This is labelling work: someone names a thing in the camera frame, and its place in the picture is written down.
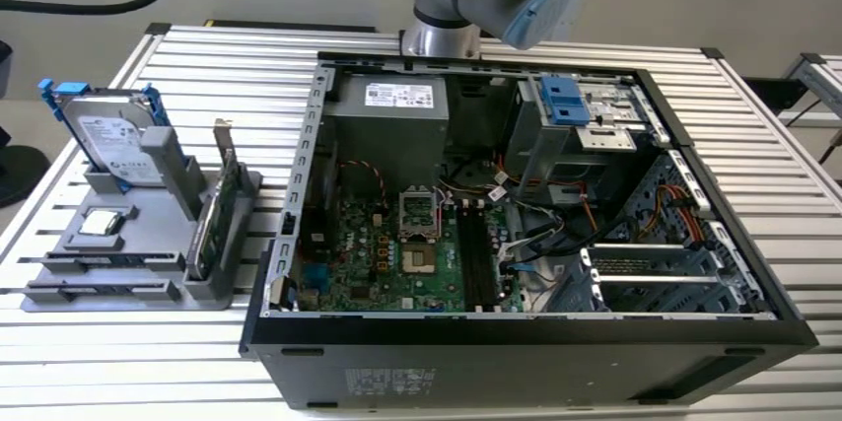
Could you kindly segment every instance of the label sticker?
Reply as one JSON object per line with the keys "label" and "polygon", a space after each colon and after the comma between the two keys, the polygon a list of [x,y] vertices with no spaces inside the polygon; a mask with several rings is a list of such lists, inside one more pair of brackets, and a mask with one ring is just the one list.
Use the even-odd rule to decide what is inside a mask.
{"label": "label sticker", "polygon": [[344,380],[353,396],[425,395],[434,369],[344,369]]}
{"label": "label sticker", "polygon": [[501,186],[494,187],[488,193],[488,197],[492,201],[497,202],[502,196],[505,196],[505,188]]}
{"label": "label sticker", "polygon": [[502,184],[508,179],[509,176],[505,174],[505,172],[497,172],[497,174],[494,175],[494,181],[497,182],[497,184]]}
{"label": "label sticker", "polygon": [[139,132],[118,117],[79,116],[78,124],[110,174],[130,184],[160,184],[157,167],[139,151]]}
{"label": "label sticker", "polygon": [[370,83],[365,86],[365,105],[432,108],[432,86]]}

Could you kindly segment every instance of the black cable hose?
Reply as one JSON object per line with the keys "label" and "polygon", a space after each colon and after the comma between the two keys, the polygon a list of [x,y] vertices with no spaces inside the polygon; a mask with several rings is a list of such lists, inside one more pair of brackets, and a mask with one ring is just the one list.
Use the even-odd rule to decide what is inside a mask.
{"label": "black cable hose", "polygon": [[577,241],[577,242],[575,242],[572,244],[568,244],[565,246],[558,246],[556,248],[545,248],[544,250],[537,252],[534,255],[532,255],[528,258],[524,258],[520,261],[505,261],[505,262],[500,263],[500,271],[505,271],[505,269],[510,265],[514,265],[517,263],[529,263],[530,261],[536,260],[541,256],[565,256],[565,255],[572,255],[584,246],[588,246],[593,242],[596,242],[600,239],[603,239],[605,237],[605,235],[609,234],[609,232],[616,227],[619,227],[620,224],[628,224],[628,226],[632,228],[632,226],[633,226],[633,224],[631,224],[632,221],[633,221],[633,224],[636,224],[636,219],[633,219],[633,217],[625,216],[624,214],[617,215],[613,218],[612,221],[609,221],[597,231],[595,231],[592,234],[589,234],[580,241]]}
{"label": "black cable hose", "polygon": [[51,15],[118,15],[148,6],[156,0],[131,0],[121,4],[74,5],[30,2],[25,0],[0,0],[0,11],[29,12]]}
{"label": "black cable hose", "polygon": [[817,103],[820,103],[820,99],[816,100],[812,104],[809,104],[807,107],[803,108],[803,110],[797,113],[797,115],[795,117],[792,117],[792,120],[789,120],[787,122],[784,127],[788,127],[789,125],[792,125],[795,123],[795,121],[800,118],[800,116],[804,115],[807,112],[809,112],[809,110],[817,105]]}
{"label": "black cable hose", "polygon": [[817,159],[817,163],[820,165],[824,164],[824,162],[827,161],[827,159],[829,158],[829,155],[832,154],[832,151],[836,149],[835,145],[829,145],[827,147],[827,150],[824,150],[824,153],[820,154],[820,158]]}

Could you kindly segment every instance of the metal grating table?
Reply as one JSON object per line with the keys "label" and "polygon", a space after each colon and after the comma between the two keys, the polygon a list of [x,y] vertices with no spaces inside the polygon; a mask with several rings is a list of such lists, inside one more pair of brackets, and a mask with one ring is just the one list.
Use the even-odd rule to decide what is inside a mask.
{"label": "metal grating table", "polygon": [[842,118],[842,56],[804,53],[787,71],[785,77],[800,80],[835,114],[808,113],[804,118],[813,116],[829,122]]}
{"label": "metal grating table", "polygon": [[723,60],[697,49],[482,44],[492,60],[645,68],[704,163],[809,320],[820,347],[689,408],[294,412],[262,367],[236,353],[256,258],[273,236],[318,50],[394,53],[394,35],[172,27],[145,35],[111,87],[164,94],[184,151],[218,165],[210,126],[233,121],[237,155],[264,175],[222,312],[25,314],[14,293],[35,276],[86,192],[69,144],[0,238],[0,416],[63,420],[230,419],[842,419],[842,190]]}

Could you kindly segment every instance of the blue plastic tab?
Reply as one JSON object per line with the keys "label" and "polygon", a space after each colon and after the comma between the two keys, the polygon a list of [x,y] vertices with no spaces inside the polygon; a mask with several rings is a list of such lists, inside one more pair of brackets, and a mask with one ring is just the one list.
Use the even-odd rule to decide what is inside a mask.
{"label": "blue plastic tab", "polygon": [[170,125],[169,117],[166,116],[166,110],[162,108],[160,92],[152,87],[152,83],[146,83],[139,92],[148,99],[148,106],[152,111],[152,122],[154,122],[154,125],[168,127]]}
{"label": "blue plastic tab", "polygon": [[50,78],[41,79],[41,81],[38,82],[38,89],[43,91],[45,93],[51,92],[51,79]]}
{"label": "blue plastic tab", "polygon": [[87,83],[61,83],[54,88],[55,94],[66,94],[69,96],[81,96],[87,91],[90,91]]}
{"label": "blue plastic tab", "polygon": [[540,98],[549,108],[549,121],[554,125],[587,125],[591,121],[579,85],[572,78],[541,77]]}

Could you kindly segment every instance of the cable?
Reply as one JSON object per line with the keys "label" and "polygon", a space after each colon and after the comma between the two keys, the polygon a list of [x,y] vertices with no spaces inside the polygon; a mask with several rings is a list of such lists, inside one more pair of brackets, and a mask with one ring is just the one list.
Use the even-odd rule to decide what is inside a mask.
{"label": "cable", "polygon": [[827,147],[827,150],[824,150],[824,153],[820,154],[820,158],[817,159],[817,163],[820,165],[824,164],[824,162],[827,161],[827,159],[829,158],[829,155],[832,154],[832,151],[836,149],[835,145],[829,145]]}
{"label": "cable", "polygon": [[530,273],[532,275],[534,275],[537,278],[540,278],[546,283],[557,283],[557,280],[554,278],[548,278],[548,277],[542,276],[540,274],[540,272],[537,271],[537,268],[534,268],[533,265],[529,265],[528,263],[520,263],[517,265],[512,265],[512,266],[509,266],[509,269],[513,270],[513,271],[521,271],[524,273]]}
{"label": "cable", "polygon": [[581,207],[584,208],[584,213],[588,215],[588,221],[591,222],[591,229],[593,232],[596,231],[596,220],[593,219],[593,214],[591,213],[591,206],[588,205],[588,198],[581,196]]}
{"label": "cable", "polygon": [[130,0],[121,4],[75,5],[29,2],[23,0],[0,0],[0,11],[30,12],[53,15],[118,15],[141,9],[156,0]]}
{"label": "cable", "polygon": [[361,160],[348,160],[346,162],[341,162],[338,164],[338,167],[344,168],[348,165],[365,167],[368,170],[370,170],[370,173],[373,173],[374,177],[377,178],[377,185],[380,186],[380,201],[382,203],[382,208],[386,209],[388,204],[385,202],[385,183],[382,182],[382,175],[380,175],[380,171],[368,162],[362,162]]}
{"label": "cable", "polygon": [[537,293],[537,296],[532,298],[530,302],[528,303],[528,310],[530,313],[534,313],[534,303],[537,302],[537,300],[542,297],[542,295],[546,294],[548,291],[553,290],[558,284],[560,284],[560,281],[554,282],[553,285],[546,286],[542,290],[540,290],[540,293]]}
{"label": "cable", "polygon": [[797,113],[797,115],[792,117],[792,120],[787,122],[787,125],[784,125],[784,127],[788,127],[789,125],[792,125],[795,121],[800,118],[800,116],[804,115],[807,112],[809,112],[809,110],[817,105],[817,103],[820,103],[820,99],[816,99],[812,104],[809,104],[807,107],[803,108],[803,110]]}
{"label": "cable", "polygon": [[[667,186],[672,188],[675,192],[684,197],[684,199],[689,199],[689,194],[680,186],[675,184],[667,184]],[[679,208],[679,213],[681,214],[681,219],[684,219],[687,230],[691,232],[691,234],[695,234],[693,242],[703,241],[704,234],[701,231],[701,225],[699,224],[699,219],[691,214],[689,209],[687,208]]]}
{"label": "cable", "polygon": [[[684,198],[689,198],[689,195],[681,187],[673,184],[660,184],[657,186],[657,189],[655,190],[655,209],[652,211],[651,217],[648,218],[648,222],[645,223],[645,226],[643,227],[643,230],[637,235],[639,239],[651,232],[651,230],[655,228],[655,225],[657,224],[657,219],[660,218],[660,208],[663,207],[660,199],[663,192],[667,192],[672,199],[677,199],[679,195],[684,196]],[[692,214],[684,208],[677,207],[676,210],[679,216],[681,217],[681,220],[684,221],[684,225],[687,226],[687,232],[689,232],[692,242],[703,241],[701,227],[699,226],[699,223],[696,222]]]}
{"label": "cable", "polygon": [[625,215],[617,215],[612,221],[609,221],[601,229],[595,231],[587,237],[584,237],[580,241],[568,244],[565,246],[558,246],[556,248],[545,248],[544,250],[534,253],[528,258],[524,258],[520,261],[504,261],[500,263],[501,270],[505,270],[509,266],[516,265],[518,263],[529,263],[542,256],[567,256],[576,253],[584,246],[588,246],[597,240],[600,240],[609,232],[620,225],[628,223],[633,218]]}

